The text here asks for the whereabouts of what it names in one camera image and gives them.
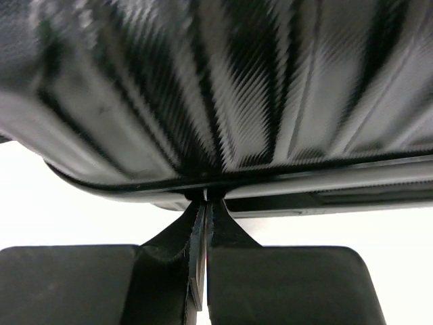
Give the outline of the black hard-shell suitcase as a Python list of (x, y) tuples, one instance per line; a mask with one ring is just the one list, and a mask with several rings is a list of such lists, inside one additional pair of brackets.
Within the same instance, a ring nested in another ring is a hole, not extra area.
[(237, 217), (432, 203), (431, 1), (2, 1), (1, 135)]

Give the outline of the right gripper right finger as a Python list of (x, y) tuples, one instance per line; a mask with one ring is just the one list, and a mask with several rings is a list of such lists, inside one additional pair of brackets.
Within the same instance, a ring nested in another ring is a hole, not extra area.
[(206, 205), (207, 295), (213, 324), (384, 324), (369, 270), (345, 246), (262, 246)]

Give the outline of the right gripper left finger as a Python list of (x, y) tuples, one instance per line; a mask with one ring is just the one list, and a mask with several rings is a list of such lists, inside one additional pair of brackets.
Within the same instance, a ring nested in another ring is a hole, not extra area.
[(195, 324), (203, 306), (205, 204), (142, 245), (1, 251), (2, 324)]

